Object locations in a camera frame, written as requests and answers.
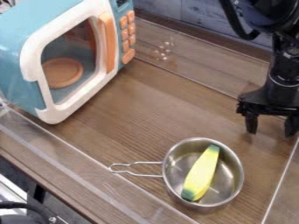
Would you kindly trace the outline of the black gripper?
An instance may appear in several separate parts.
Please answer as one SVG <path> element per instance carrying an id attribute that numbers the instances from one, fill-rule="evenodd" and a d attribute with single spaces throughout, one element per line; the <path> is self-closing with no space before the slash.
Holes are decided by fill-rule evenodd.
<path id="1" fill-rule="evenodd" d="M 299 82 L 293 85 L 277 82 L 266 76 L 258 89 L 241 93 L 237 97 L 236 112 L 245 116 L 246 132 L 257 132 L 257 116 L 288 116 L 284 121 L 284 136 L 299 131 Z"/>

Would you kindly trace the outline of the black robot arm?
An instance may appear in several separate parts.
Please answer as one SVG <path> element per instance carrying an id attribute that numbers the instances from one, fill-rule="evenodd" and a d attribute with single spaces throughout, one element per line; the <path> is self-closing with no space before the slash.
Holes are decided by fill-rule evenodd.
<path id="1" fill-rule="evenodd" d="M 272 56 L 261 88 L 237 97 L 246 132 L 257 131 L 260 115 L 284 116 L 284 135 L 299 131 L 299 0 L 238 0 L 244 19 L 272 37 Z"/>

